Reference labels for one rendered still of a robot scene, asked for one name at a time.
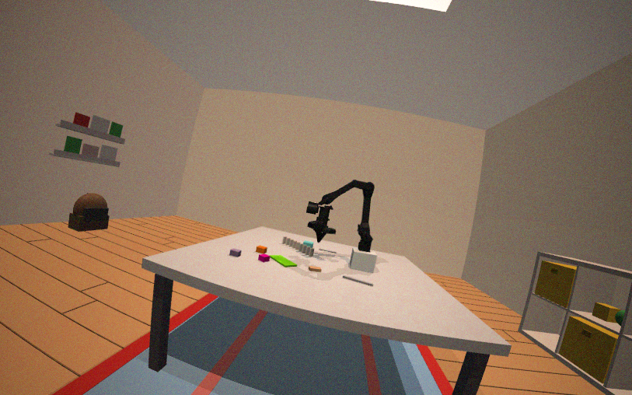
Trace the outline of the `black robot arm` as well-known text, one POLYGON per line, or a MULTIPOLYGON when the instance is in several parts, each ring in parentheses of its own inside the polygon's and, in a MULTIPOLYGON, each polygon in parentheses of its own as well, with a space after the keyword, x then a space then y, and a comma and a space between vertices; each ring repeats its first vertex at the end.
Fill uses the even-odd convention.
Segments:
MULTIPOLYGON (((375 188, 374 183, 372 182, 363 182, 363 181, 358 181, 358 180, 352 180, 349 184, 346 184, 345 186, 343 186, 342 188, 331 192, 329 194, 325 194, 322 197, 322 201, 320 201, 319 203, 314 203, 309 201, 308 203, 308 207, 306 209, 306 213, 310 213, 310 214, 316 214, 319 211, 319 215, 321 216, 325 216, 325 217, 329 217, 330 214, 330 209, 333 210, 332 205, 331 206, 324 206, 324 207, 320 207, 318 205, 322 205, 322 204, 330 204, 332 201, 334 201, 337 197, 339 197, 340 195, 342 195, 343 193, 349 191, 350 189, 352 189, 353 187, 362 189, 362 193, 363 193, 363 207, 362 207, 362 216, 361 216, 361 224, 358 225, 358 234, 361 237, 360 242, 358 243, 358 249, 359 251, 366 251, 370 253, 370 247, 371 247, 371 242, 372 242, 372 236, 370 235, 370 227, 369 227, 369 212, 370 212, 370 204, 371 204, 371 197, 375 188), (319 210, 320 207, 320 210, 319 210)), ((320 221, 318 221, 319 219, 317 218, 316 221, 311 221, 309 222, 309 228, 311 229, 316 229, 316 228, 323 228, 323 222, 320 219, 320 221)))

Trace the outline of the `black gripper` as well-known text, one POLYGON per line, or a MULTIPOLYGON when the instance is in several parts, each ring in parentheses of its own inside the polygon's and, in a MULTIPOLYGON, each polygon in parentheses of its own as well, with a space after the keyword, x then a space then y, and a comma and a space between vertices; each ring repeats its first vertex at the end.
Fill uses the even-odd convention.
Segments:
POLYGON ((320 221, 320 219, 321 219, 322 222, 323 222, 323 228, 322 229, 320 229, 320 228, 314 229, 314 231, 316 232, 317 242, 320 243, 321 240, 323 239, 323 237, 326 234, 336 234, 336 229, 328 228, 327 222, 329 221, 329 219, 328 219, 329 217, 325 217, 325 216, 319 215, 319 217, 317 217, 317 218, 319 219, 318 221, 320 221))

